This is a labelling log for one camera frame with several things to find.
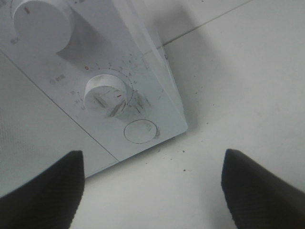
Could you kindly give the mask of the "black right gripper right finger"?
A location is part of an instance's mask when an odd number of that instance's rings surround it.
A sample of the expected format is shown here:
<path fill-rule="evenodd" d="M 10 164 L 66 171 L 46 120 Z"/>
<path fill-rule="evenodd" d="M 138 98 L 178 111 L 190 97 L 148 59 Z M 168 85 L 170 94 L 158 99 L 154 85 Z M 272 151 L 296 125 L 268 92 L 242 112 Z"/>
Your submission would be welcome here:
<path fill-rule="evenodd" d="M 227 149 L 221 187 L 239 229 L 303 229 L 305 194 L 241 151 Z"/>

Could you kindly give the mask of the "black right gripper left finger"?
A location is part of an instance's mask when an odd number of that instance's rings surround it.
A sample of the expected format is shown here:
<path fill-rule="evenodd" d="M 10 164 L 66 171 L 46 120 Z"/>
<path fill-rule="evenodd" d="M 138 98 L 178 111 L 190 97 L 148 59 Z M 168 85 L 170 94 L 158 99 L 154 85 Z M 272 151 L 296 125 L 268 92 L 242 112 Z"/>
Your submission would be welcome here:
<path fill-rule="evenodd" d="M 84 192 L 82 151 L 71 151 L 0 199 L 2 229 L 68 229 Z"/>

